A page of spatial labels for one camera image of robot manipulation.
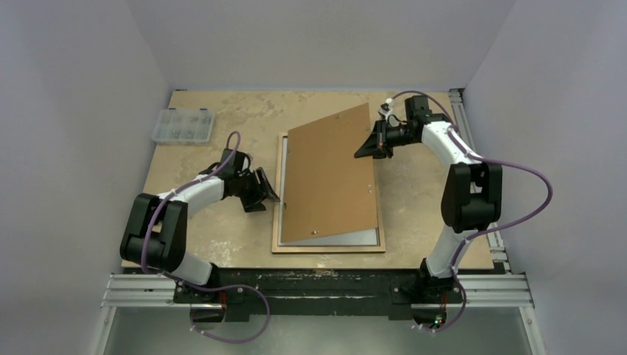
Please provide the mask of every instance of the brown cardboard backing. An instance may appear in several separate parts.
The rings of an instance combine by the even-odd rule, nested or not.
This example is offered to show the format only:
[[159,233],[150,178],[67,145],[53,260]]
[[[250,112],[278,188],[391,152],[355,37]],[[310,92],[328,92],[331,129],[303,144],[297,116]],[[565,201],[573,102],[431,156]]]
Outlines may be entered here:
[[282,240],[377,228],[373,159],[353,157],[369,126],[362,104],[288,132]]

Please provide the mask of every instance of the clear plastic case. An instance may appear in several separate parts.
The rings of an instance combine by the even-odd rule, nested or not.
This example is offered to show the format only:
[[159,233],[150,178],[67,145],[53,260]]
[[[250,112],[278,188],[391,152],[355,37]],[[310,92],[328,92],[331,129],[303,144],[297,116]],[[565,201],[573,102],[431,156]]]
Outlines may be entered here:
[[162,109],[152,130],[159,144],[207,144],[215,114],[208,109]]

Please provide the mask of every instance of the metal extrusion frame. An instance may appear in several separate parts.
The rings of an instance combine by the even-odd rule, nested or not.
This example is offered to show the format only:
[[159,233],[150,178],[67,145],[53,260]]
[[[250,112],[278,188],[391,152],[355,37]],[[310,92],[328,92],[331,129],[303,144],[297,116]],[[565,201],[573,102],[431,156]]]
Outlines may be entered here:
[[[458,90],[449,92],[451,107],[460,130],[460,136],[475,149],[470,128]],[[459,275],[461,284],[467,292],[467,306],[473,308],[519,308],[529,347],[533,355],[545,355],[538,322],[535,318],[534,305],[529,284],[525,275],[514,275],[510,272],[501,235],[487,235],[492,260],[502,263],[505,274]],[[176,283],[164,276],[143,274],[112,274],[106,286],[101,304],[101,315],[98,320],[94,341],[90,354],[104,354],[111,332],[111,326],[118,308],[191,308],[191,304],[174,303]],[[461,304],[449,304],[451,308]],[[194,304],[193,308],[221,309],[220,304]],[[439,308],[436,304],[414,304],[412,308]]]

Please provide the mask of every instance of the wooden frame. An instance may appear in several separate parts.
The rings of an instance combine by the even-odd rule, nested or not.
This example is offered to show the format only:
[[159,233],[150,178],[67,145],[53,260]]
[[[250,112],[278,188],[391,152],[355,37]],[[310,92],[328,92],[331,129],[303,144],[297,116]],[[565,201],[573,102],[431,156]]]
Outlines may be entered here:
[[[287,133],[279,134],[279,148],[277,153],[277,179],[275,189],[281,193],[281,166],[283,161],[283,140]],[[379,198],[379,182],[375,170],[374,190],[376,193],[376,217],[377,217],[377,246],[281,246],[279,244],[279,209],[282,202],[274,204],[274,219],[272,222],[272,253],[273,254],[327,254],[327,253],[383,253],[385,252],[385,233],[383,230],[383,218],[381,212],[381,199]]]

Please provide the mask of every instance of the gray wall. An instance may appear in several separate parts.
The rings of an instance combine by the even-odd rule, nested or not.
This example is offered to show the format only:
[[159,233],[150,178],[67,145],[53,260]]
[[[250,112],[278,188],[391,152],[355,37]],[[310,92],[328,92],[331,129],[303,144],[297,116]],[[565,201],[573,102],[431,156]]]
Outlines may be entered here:
[[169,89],[123,0],[3,1],[0,48],[0,354],[86,354]]
[[465,87],[514,0],[128,0],[187,89]]
[[[627,2],[517,0],[464,93],[475,142],[555,200],[503,233],[551,354],[627,354]],[[506,172],[502,220],[545,190]]]

